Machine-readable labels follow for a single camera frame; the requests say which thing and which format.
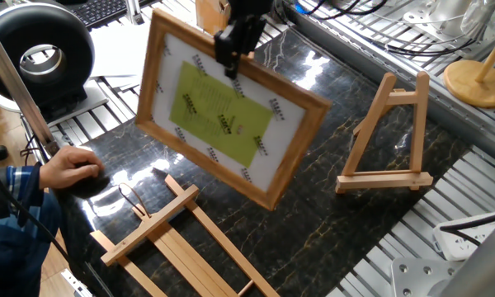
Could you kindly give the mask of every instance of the keyboard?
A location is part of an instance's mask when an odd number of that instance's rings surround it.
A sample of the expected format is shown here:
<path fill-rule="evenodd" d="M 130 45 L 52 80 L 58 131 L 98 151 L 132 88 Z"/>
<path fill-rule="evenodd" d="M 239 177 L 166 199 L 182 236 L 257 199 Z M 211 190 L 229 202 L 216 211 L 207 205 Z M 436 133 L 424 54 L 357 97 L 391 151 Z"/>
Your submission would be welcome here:
<path fill-rule="evenodd" d="M 152 1 L 139 1 L 139 5 L 142 6 L 150 2 Z M 126 14 L 125 0 L 88 0 L 85 4 L 68 8 L 87 28 L 104 26 L 108 21 Z"/>

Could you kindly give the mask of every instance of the marble surface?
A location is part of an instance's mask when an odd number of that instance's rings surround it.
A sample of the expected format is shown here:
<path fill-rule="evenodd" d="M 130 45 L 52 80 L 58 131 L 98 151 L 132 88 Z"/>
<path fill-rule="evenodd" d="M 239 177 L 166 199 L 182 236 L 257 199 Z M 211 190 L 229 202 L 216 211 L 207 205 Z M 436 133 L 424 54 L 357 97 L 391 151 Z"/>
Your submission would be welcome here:
<path fill-rule="evenodd" d="M 145 135 L 132 122 L 85 145 L 105 163 L 105 178 L 58 193 L 64 212 L 62 231 L 69 255 L 92 265 L 114 296 L 148 295 L 120 266 L 102 264 L 104 251 L 88 235 L 100 229 L 118 243 L 139 225 L 131 205 L 117 190 L 121 182 L 133 186 L 150 211 L 160 210 L 174 198 L 163 181 L 164 172 L 184 188 L 197 185 L 201 193 L 196 203 L 282 296 L 326 295 L 428 190 L 362 190 L 337 196 L 336 177 L 350 152 L 351 132 L 366 115 L 377 85 L 291 31 L 262 46 L 256 60 L 332 101 L 273 212 Z M 408 106 L 388 113 L 359 169 L 407 168 L 412 122 L 413 109 Z M 438 180 L 466 148 L 464 141 L 428 120 L 423 170 Z M 171 225 L 236 291 L 248 283 L 192 214 L 181 212 Z M 128 257 L 168 296 L 198 295 L 147 240 Z M 258 290 L 247 294 L 260 295 Z"/>

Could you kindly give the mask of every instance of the black cord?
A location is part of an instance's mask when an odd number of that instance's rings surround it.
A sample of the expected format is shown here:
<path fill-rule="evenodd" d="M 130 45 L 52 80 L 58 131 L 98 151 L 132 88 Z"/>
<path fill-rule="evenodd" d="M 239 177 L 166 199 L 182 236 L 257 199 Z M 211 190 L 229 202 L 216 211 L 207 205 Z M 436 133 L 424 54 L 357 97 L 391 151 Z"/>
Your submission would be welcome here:
<path fill-rule="evenodd" d="M 466 223 L 441 226 L 440 230 L 446 231 L 446 232 L 447 231 L 457 231 L 457 230 L 462 230 L 462 229 L 478 227 L 478 226 L 482 226 L 484 224 L 489 224 L 489 223 L 493 223 L 493 222 L 495 222 L 495 214 L 481 218 L 481 219 L 472 220 L 472 221 L 466 222 Z"/>
<path fill-rule="evenodd" d="M 355 0 L 349 7 L 343 9 L 342 11 L 339 11 L 338 14 L 334 15 L 334 16 L 328 16 L 328 17 L 316 17 L 318 20 L 320 21 L 327 21 L 327 20 L 333 20 L 333 19 L 336 19 L 338 17 L 342 17 L 346 14 L 350 14 L 352 8 L 356 7 L 357 4 L 359 4 L 360 0 Z"/>
<path fill-rule="evenodd" d="M 382 0 L 380 3 L 378 3 L 378 5 L 372 7 L 371 9 L 367 10 L 367 11 L 363 11 L 363 12 L 354 12 L 352 11 L 352 8 L 356 7 L 357 4 L 360 2 L 361 0 L 355 0 L 349 7 L 347 8 L 341 8 L 341 7 L 338 7 L 337 5 L 333 5 L 333 8 L 335 8 L 337 11 L 339 11 L 338 14 L 335 14 L 333 16 L 326 16 L 326 17 L 319 17 L 319 16 L 312 16 L 312 14 L 314 12 L 316 12 L 325 2 L 326 0 L 320 0 L 318 5 L 316 7 L 314 7 L 311 11 L 309 12 L 306 12 L 306 8 L 299 3 L 298 0 L 295 1 L 295 5 L 299 6 L 303 11 L 305 11 L 303 14 L 307 15 L 307 16 L 311 16 L 317 20 L 320 20 L 320 21 L 327 21 L 327 20 L 333 20 L 335 18 L 338 18 L 338 17 L 341 17 L 341 16 L 344 16 L 344 15 L 353 15 L 353 16 L 366 16 L 366 15 L 369 15 L 371 13 L 374 13 L 374 12 L 377 12 L 380 8 L 382 8 L 385 3 L 387 2 L 387 0 Z"/>
<path fill-rule="evenodd" d="M 424 51 L 424 50 L 422 50 L 422 51 L 416 51 L 416 50 L 411 50 L 411 49 L 402 49 L 402 48 L 399 48 L 397 46 L 386 45 L 386 44 L 381 43 L 381 42 L 379 42 L 377 40 L 373 40 L 371 38 L 364 37 L 363 35 L 361 37 L 367 39 L 373 45 L 377 45 L 380 48 L 383 48 L 383 49 L 387 50 L 390 53 L 401 54 L 401 55 L 408 55 L 408 56 L 419 56 L 419 57 L 438 57 L 438 56 L 442 56 L 444 54 L 453 54 L 454 52 L 456 52 L 458 50 L 462 50 L 462 49 L 464 49 L 464 48 L 472 45 L 475 42 L 475 40 L 468 40 L 468 41 L 466 41 L 466 43 L 464 43 L 463 45 L 461 45 L 461 46 L 459 46 L 458 48 L 455 48 L 455 49 L 443 49 L 443 50 L 431 50 L 431 51 Z"/>
<path fill-rule="evenodd" d="M 468 234 L 466 233 L 462 233 L 458 230 L 442 230 L 442 227 L 440 228 L 441 231 L 444 231 L 444 232 L 447 232 L 447 233 L 451 233 L 453 235 L 456 235 L 460 238 L 463 238 L 467 241 L 469 241 L 470 243 L 476 245 L 477 247 L 480 245 L 480 241 L 478 241 L 477 239 L 475 238 L 472 238 L 471 236 L 469 236 Z"/>
<path fill-rule="evenodd" d="M 63 255 L 64 259 L 66 259 L 66 262 L 70 265 L 70 268 L 72 268 L 72 271 L 79 271 L 82 274 L 82 277 L 80 280 L 82 282 L 85 282 L 87 279 L 86 272 L 74 261 L 72 258 L 68 256 L 68 254 L 64 251 L 63 247 L 57 242 L 57 239 L 53 236 L 53 234 L 38 220 L 36 219 L 33 214 L 31 214 L 20 202 L 18 202 L 12 195 L 11 193 L 7 190 L 6 186 L 2 183 L 0 180 L 0 191 L 6 196 L 6 199 L 8 200 L 9 203 L 13 204 L 20 212 L 22 212 L 33 224 L 42 231 L 42 233 L 52 242 L 52 244 L 55 245 L 57 250 Z M 91 290 L 95 288 L 94 285 L 89 284 L 89 287 Z"/>
<path fill-rule="evenodd" d="M 34 138 L 35 138 L 35 134 L 33 134 L 33 136 L 31 136 L 30 140 L 27 142 L 24 149 L 20 151 L 20 156 L 26 157 L 24 159 L 24 166 L 27 166 L 27 159 L 30 157 L 31 154 L 33 154 L 34 151 L 36 151 L 36 150 L 41 151 L 40 148 L 28 148 L 30 146 L 31 142 L 33 142 Z"/>
<path fill-rule="evenodd" d="M 326 1 L 327 1 L 327 0 L 321 0 L 321 1 L 319 1 L 319 3 L 317 4 L 317 6 L 316 6 L 316 7 L 314 7 L 311 11 L 306 12 L 306 13 L 305 13 L 305 15 L 309 16 L 309 15 L 311 15 L 312 13 L 316 12 L 319 8 L 321 8 L 321 6 L 322 6 L 322 5 L 323 5 Z"/>
<path fill-rule="evenodd" d="M 341 13 L 344 12 L 344 14 L 349 14 L 349 15 L 353 15 L 353 16 L 367 16 L 367 15 L 370 15 L 371 13 L 377 12 L 380 8 L 382 8 L 385 5 L 385 3 L 387 3 L 387 0 L 381 0 L 381 2 L 378 3 L 378 5 L 375 5 L 371 9 L 369 9 L 368 11 L 363 11 L 363 12 L 347 12 L 345 9 L 340 8 L 336 5 L 334 5 L 333 7 Z M 326 20 L 330 20 L 332 18 L 335 18 L 335 17 L 334 16 L 327 16 L 324 18 L 324 20 L 326 21 Z"/>

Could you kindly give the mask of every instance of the green paper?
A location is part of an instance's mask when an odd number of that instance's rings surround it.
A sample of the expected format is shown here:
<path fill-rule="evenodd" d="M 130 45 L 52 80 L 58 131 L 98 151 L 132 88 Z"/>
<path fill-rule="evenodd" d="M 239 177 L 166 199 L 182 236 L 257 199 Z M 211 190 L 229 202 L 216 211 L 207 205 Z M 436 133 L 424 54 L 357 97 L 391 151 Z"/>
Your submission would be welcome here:
<path fill-rule="evenodd" d="M 273 112 L 183 62 L 169 120 L 249 167 Z"/>

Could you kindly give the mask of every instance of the folded wooden easel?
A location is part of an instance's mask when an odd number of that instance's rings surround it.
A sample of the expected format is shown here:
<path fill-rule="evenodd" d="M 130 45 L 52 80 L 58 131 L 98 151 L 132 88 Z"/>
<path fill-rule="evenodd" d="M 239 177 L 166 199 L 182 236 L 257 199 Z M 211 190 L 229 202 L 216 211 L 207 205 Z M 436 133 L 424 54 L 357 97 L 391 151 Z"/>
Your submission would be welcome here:
<path fill-rule="evenodd" d="M 336 193 L 345 190 L 408 186 L 417 191 L 420 186 L 432 184 L 432 177 L 422 172 L 423 142 L 426 132 L 427 101 L 429 96 L 429 75 L 423 71 L 416 78 L 416 91 L 405 92 L 394 89 L 396 77 L 386 73 L 379 85 L 372 105 L 365 119 L 354 129 L 356 142 L 346 161 L 342 174 L 337 177 Z M 391 108 L 398 105 L 414 105 L 414 121 L 412 123 L 411 159 L 408 170 L 392 170 L 379 172 L 356 172 L 366 145 L 378 121 Z"/>
<path fill-rule="evenodd" d="M 186 278 L 201 296 L 242 296 L 255 285 L 265 296 L 279 296 L 270 284 L 253 267 L 246 257 L 220 231 L 218 226 L 192 200 L 198 194 L 195 185 L 183 190 L 169 175 L 165 179 L 167 186 L 177 198 L 163 207 L 159 212 L 148 216 L 142 205 L 132 210 L 142 219 L 141 225 L 117 245 L 114 245 L 101 231 L 91 235 L 107 250 L 101 259 L 108 266 L 118 262 L 124 267 L 152 296 L 166 296 L 125 254 L 144 238 L 148 238 L 173 266 Z M 192 248 L 192 246 L 167 222 L 168 218 L 186 207 L 211 236 L 237 263 L 240 269 L 251 279 L 247 285 L 236 293 L 225 280 Z"/>

